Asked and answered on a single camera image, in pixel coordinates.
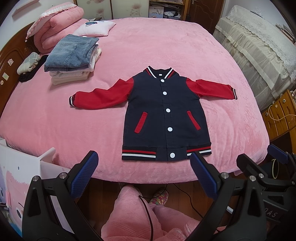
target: metal screw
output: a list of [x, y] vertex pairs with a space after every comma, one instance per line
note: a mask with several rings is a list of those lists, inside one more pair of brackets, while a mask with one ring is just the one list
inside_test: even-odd
[[38, 179], [39, 179], [39, 176], [34, 176], [34, 177], [32, 178], [32, 181], [33, 181], [33, 182], [37, 182]]
[[249, 179], [250, 179], [252, 182], [256, 181], [256, 177], [253, 176], [253, 175], [251, 175], [251, 176], [249, 177]]
[[67, 173], [66, 172], [62, 172], [60, 175], [59, 175], [59, 178], [61, 179], [65, 179], [67, 177]]
[[223, 173], [221, 173], [221, 177], [224, 179], [227, 179], [227, 178], [229, 178], [229, 174], [227, 172], [223, 172]]

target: striped waistband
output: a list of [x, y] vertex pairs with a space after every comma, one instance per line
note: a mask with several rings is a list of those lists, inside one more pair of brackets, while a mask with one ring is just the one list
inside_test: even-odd
[[123, 147], [122, 160], [179, 161], [189, 159], [190, 155], [195, 151], [198, 151], [203, 156], [210, 155], [212, 153], [211, 144], [182, 148]]

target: pink pants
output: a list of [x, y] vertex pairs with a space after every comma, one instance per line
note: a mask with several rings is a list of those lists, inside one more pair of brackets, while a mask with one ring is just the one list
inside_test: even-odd
[[[122, 188], [109, 220], [102, 227], [102, 238], [105, 241], [150, 240], [151, 226], [139, 195], [142, 194], [131, 185]], [[199, 221], [177, 210], [144, 202], [153, 223], [153, 240], [183, 241], [199, 224]]]

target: wooden floor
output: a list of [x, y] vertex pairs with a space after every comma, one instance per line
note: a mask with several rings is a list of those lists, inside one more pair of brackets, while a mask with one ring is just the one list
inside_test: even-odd
[[[176, 183], [176, 185], [190, 195], [194, 208], [204, 216], [213, 200], [206, 196], [199, 181]], [[166, 184], [134, 184], [134, 186], [140, 189], [144, 197], [152, 197], [158, 189], [165, 187]], [[168, 184], [167, 189], [169, 191], [169, 198], [165, 204], [166, 207], [179, 210], [196, 220], [200, 221], [202, 219], [192, 209], [190, 198], [185, 193], [180, 191], [174, 184]], [[118, 183], [92, 178], [78, 201], [77, 205], [80, 210], [98, 234], [101, 234], [102, 226], [107, 222], [113, 211], [114, 202], [119, 192], [120, 187]], [[229, 205], [234, 208], [235, 203], [236, 199], [233, 198]], [[221, 226], [226, 225], [229, 217], [230, 215], [226, 212]]]

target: white cardboard box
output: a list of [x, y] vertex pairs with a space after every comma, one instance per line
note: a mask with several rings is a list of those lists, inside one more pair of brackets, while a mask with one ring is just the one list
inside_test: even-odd
[[[52, 163], [55, 151], [52, 147], [41, 156], [35, 157], [8, 147], [5, 139], [0, 139], [0, 202], [6, 203], [10, 218], [20, 233], [23, 207], [32, 177], [38, 175], [42, 179], [56, 178], [61, 172], [70, 171]], [[62, 227], [73, 232], [57, 197], [51, 198]]]
[[164, 7], [149, 7], [150, 18], [163, 18]]

